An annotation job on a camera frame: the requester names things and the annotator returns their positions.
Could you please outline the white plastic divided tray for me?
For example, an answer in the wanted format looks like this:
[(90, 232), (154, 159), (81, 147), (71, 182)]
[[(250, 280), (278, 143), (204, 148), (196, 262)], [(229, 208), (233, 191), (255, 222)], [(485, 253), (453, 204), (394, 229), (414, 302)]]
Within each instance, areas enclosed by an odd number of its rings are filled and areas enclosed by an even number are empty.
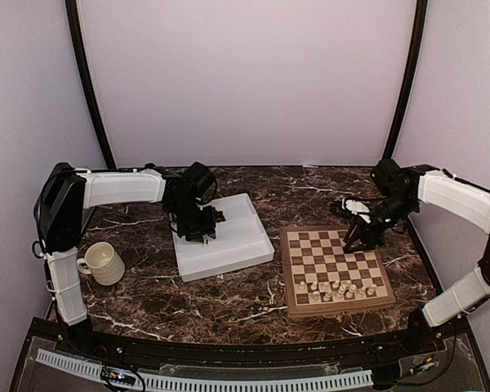
[(208, 239), (209, 247), (172, 235), (183, 281), (226, 274), (274, 259), (274, 246), (248, 194), (218, 198), (211, 205), (224, 212), (226, 221), (216, 224), (216, 238)]

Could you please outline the white chess piece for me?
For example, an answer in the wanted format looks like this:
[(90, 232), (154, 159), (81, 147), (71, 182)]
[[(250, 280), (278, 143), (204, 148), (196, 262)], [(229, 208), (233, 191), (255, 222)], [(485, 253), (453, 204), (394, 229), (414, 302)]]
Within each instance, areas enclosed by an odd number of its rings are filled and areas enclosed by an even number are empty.
[(367, 288), (366, 287), (360, 287), (357, 289), (356, 296), (358, 298), (364, 298), (367, 295)]
[(329, 302), (332, 299), (332, 289), (328, 289), (323, 297), (325, 302)]
[(352, 297), (354, 297), (354, 294), (355, 294), (356, 290), (357, 290), (356, 285), (355, 284), (350, 284), (349, 287), (348, 287), (348, 289), (347, 289), (347, 292), (345, 294), (345, 297), (346, 298), (352, 298)]

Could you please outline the wooden chess board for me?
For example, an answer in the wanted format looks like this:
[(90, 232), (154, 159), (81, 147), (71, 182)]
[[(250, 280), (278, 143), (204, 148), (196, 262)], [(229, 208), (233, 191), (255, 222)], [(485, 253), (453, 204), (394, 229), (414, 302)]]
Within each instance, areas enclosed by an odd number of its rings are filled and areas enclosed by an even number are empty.
[[(283, 277), (286, 286), (287, 315), (292, 318), (320, 317), (343, 312), (360, 313), (379, 310), (395, 304), (396, 298), (380, 255), (375, 250), (347, 253), (343, 247), (347, 227), (307, 226), (288, 227), (280, 230)], [(319, 303), (310, 303), (310, 284), (318, 281)], [(336, 290), (332, 299), (325, 302), (326, 292), (319, 290), (321, 282), (334, 280), (345, 284), (355, 284), (357, 289), (376, 286), (373, 297), (352, 298), (339, 301)], [(297, 284), (305, 281), (306, 289), (298, 292)]]

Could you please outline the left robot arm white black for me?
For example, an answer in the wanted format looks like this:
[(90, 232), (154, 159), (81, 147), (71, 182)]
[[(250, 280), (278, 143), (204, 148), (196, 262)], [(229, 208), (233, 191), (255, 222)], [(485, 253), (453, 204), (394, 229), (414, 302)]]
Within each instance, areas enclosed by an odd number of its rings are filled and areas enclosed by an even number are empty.
[(217, 213), (205, 200), (216, 192), (213, 171), (200, 162), (183, 171), (153, 163), (143, 167), (87, 169), (57, 163), (33, 207), (37, 240), (33, 246), (45, 262), (47, 288), (63, 323), (72, 326), (66, 340), (81, 356), (99, 349), (99, 339), (84, 323), (88, 318), (78, 276), (78, 250), (90, 231), (85, 212), (124, 203), (158, 203), (171, 230), (188, 242), (216, 237)]

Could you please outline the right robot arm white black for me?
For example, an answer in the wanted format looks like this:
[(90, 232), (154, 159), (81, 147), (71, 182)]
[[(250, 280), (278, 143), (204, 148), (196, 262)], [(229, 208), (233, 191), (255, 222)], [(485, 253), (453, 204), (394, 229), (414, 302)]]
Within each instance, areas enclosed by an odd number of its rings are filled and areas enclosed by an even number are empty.
[[(349, 196), (331, 210), (349, 220), (344, 249), (372, 250), (385, 233), (414, 215), (443, 292), (422, 306), (419, 319), (400, 337), (408, 354), (432, 340), (430, 327), (470, 314), (490, 298), (490, 189), (429, 164), (400, 167), (381, 160), (370, 172), (379, 190), (375, 198)], [(421, 208), (426, 216), (416, 216)]]

